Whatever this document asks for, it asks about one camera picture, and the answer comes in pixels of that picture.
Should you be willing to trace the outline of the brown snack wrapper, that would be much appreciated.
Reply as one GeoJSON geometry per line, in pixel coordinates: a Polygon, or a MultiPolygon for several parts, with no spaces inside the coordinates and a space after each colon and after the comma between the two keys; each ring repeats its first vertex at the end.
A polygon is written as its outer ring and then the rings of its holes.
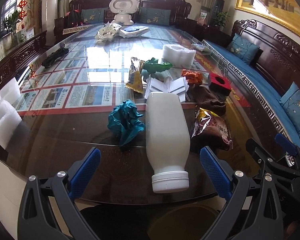
{"type": "Polygon", "coordinates": [[[233,148],[225,120],[210,110],[198,107],[191,134],[191,150],[199,152],[205,146],[214,151],[228,151],[233,148]]]}

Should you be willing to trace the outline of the white plastic bottle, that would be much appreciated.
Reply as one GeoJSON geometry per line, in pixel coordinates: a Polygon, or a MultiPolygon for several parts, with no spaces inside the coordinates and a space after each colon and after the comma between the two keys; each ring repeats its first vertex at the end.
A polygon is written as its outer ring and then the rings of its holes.
{"type": "Polygon", "coordinates": [[[154,193],[174,193],[189,188],[185,165],[190,134],[179,97],[151,92],[146,103],[146,154],[153,168],[154,193]]]}

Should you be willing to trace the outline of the orange paper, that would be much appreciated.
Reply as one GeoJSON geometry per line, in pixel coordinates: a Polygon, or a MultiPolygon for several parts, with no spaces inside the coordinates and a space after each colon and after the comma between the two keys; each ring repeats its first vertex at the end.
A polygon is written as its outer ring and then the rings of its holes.
{"type": "Polygon", "coordinates": [[[201,73],[183,69],[181,76],[186,78],[189,86],[200,86],[203,84],[203,76],[201,73]]]}

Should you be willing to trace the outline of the white paper carton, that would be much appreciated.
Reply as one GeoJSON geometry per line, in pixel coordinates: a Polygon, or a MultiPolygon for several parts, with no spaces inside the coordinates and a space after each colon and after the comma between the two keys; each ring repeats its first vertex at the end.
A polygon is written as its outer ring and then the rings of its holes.
{"type": "Polygon", "coordinates": [[[164,81],[149,76],[146,80],[147,87],[144,98],[147,99],[151,92],[173,93],[179,96],[180,102],[186,101],[186,93],[189,89],[186,77],[180,77],[172,80],[171,77],[166,77],[164,81]]]}

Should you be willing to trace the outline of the teal paper ball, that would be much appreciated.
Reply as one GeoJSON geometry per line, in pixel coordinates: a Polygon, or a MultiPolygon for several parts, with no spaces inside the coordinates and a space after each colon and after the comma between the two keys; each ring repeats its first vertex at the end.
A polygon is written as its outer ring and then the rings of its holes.
{"type": "Polygon", "coordinates": [[[119,146],[128,144],[139,132],[145,130],[141,117],[143,114],[138,112],[135,103],[131,100],[116,106],[109,114],[107,128],[119,139],[119,146]]]}

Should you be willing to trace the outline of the white foam block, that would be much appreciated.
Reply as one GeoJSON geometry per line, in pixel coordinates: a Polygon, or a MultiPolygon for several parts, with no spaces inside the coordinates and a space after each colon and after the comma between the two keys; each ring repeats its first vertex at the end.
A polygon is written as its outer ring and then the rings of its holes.
{"type": "Polygon", "coordinates": [[[176,67],[190,69],[196,55],[195,50],[187,49],[179,44],[165,44],[162,57],[176,67]]]}

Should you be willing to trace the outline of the green paper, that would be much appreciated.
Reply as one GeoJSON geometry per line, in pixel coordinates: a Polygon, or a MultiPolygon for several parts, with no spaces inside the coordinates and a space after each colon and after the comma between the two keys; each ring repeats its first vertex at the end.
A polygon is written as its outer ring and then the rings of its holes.
{"type": "Polygon", "coordinates": [[[142,71],[147,74],[147,76],[155,74],[156,72],[164,72],[172,67],[173,64],[170,62],[159,63],[159,60],[154,57],[142,63],[142,71]]]}

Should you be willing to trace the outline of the yellow snack wrapper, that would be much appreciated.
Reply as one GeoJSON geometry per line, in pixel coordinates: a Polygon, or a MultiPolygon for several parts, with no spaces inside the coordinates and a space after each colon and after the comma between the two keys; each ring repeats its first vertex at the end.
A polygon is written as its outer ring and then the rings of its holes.
{"type": "Polygon", "coordinates": [[[131,57],[130,59],[130,69],[129,69],[129,77],[128,82],[126,83],[126,88],[131,89],[137,93],[143,93],[143,84],[142,84],[142,69],[144,65],[144,61],[131,57]]]}

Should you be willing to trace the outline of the blue cushion near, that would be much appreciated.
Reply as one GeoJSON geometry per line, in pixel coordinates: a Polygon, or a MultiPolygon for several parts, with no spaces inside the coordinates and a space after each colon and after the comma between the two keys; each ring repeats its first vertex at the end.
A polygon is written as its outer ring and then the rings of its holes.
{"type": "Polygon", "coordinates": [[[295,82],[292,82],[287,92],[279,99],[279,103],[300,137],[300,88],[295,82]]]}

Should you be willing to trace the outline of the brown cloth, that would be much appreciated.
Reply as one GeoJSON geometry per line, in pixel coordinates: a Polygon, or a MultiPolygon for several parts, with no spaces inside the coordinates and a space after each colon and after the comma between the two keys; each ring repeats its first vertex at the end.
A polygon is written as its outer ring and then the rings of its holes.
{"type": "Polygon", "coordinates": [[[217,96],[203,86],[193,86],[189,89],[190,97],[198,107],[207,109],[223,116],[226,113],[226,103],[219,101],[217,96]]]}

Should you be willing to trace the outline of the white foam piece near left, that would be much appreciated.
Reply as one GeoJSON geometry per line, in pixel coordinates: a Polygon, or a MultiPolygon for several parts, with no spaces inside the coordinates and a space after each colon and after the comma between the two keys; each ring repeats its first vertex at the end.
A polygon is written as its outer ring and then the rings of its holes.
{"type": "Polygon", "coordinates": [[[21,117],[15,108],[6,100],[0,102],[0,146],[3,149],[7,145],[18,125],[21,117]]]}

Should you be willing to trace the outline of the white foam piece far left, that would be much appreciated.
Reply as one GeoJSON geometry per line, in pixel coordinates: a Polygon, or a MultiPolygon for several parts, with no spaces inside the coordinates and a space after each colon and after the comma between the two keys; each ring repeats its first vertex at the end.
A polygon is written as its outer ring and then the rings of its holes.
{"type": "Polygon", "coordinates": [[[12,105],[20,98],[20,95],[20,88],[14,77],[0,90],[0,104],[5,100],[12,105]]]}

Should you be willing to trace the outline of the potted plant left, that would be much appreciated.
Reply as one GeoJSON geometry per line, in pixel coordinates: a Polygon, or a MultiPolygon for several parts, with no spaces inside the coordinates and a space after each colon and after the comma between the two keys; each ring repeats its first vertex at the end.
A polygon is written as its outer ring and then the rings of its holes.
{"type": "Polygon", "coordinates": [[[4,27],[11,33],[12,45],[15,47],[18,44],[16,35],[17,24],[21,22],[20,12],[16,10],[3,20],[4,27]]]}

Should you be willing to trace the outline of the dark wooden far sofa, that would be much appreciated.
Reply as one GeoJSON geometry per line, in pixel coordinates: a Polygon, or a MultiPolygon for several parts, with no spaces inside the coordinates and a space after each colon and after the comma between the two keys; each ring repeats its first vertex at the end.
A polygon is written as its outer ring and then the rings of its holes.
{"type": "Polygon", "coordinates": [[[69,5],[68,14],[55,19],[58,42],[80,29],[108,22],[181,28],[192,9],[185,0],[72,0],[69,5]]]}

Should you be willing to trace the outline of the white blue plastic package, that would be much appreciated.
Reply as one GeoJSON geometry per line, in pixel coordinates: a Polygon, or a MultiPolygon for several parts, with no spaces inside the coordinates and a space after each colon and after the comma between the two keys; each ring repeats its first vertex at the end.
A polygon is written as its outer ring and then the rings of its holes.
{"type": "Polygon", "coordinates": [[[149,27],[146,26],[128,26],[121,28],[118,32],[118,35],[122,38],[134,38],[139,37],[150,31],[149,27]]]}

